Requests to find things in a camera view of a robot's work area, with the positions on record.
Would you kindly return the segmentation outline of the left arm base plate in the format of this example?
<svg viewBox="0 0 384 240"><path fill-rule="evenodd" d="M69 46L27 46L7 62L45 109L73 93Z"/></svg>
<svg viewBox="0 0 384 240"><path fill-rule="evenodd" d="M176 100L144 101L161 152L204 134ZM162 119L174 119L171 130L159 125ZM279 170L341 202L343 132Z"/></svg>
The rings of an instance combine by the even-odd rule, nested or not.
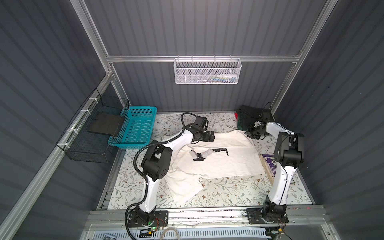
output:
<svg viewBox="0 0 384 240"><path fill-rule="evenodd" d="M150 213L145 213L141 209L133 209L129 211L126 223L130 228L167 227L168 219L168 211L153 210Z"/></svg>

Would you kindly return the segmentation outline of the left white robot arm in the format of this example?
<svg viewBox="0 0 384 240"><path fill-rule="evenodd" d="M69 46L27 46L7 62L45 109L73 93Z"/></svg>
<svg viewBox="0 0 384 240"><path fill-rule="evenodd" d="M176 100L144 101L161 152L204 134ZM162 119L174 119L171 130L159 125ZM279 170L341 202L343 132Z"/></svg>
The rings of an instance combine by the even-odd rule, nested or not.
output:
<svg viewBox="0 0 384 240"><path fill-rule="evenodd" d="M183 119L186 114L194 116L195 121L186 125ZM215 139L215 133L208 130L207 118L192 113L182 113L181 122L182 130L178 134L162 142L152 141L141 148L134 157L135 171L145 179L142 200L135 204L138 213L150 214L156 210L156 195L160 180L169 171L173 153L191 143L212 143Z"/></svg>

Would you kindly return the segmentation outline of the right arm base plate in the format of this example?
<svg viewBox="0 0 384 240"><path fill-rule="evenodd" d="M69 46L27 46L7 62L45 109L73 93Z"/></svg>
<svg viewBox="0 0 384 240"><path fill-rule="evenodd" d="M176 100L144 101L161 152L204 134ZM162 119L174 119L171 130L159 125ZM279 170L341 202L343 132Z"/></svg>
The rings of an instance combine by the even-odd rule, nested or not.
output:
<svg viewBox="0 0 384 240"><path fill-rule="evenodd" d="M287 224L289 219L282 208L247 208L245 215L250 224Z"/></svg>

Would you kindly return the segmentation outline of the white t shirt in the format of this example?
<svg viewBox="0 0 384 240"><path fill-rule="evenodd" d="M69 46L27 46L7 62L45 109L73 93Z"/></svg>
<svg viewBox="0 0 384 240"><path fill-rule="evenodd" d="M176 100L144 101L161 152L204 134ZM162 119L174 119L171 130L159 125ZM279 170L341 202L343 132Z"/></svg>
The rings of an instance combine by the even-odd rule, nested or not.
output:
<svg viewBox="0 0 384 240"><path fill-rule="evenodd" d="M216 133L212 143L189 144L175 151L165 176L174 203L180 207L203 190L200 179L256 176L264 167L243 131Z"/></svg>

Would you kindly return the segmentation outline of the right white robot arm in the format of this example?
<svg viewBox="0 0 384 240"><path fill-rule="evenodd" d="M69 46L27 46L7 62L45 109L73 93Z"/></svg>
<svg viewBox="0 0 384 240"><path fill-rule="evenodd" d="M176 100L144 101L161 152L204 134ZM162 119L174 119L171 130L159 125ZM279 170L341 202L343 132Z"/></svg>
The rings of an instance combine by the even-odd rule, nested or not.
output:
<svg viewBox="0 0 384 240"><path fill-rule="evenodd" d="M288 190L294 173L305 159L305 136L274 121L272 114L262 111L246 134L260 140L262 136L276 138L274 158L277 162L272 189L261 210L262 218L270 223L286 214Z"/></svg>

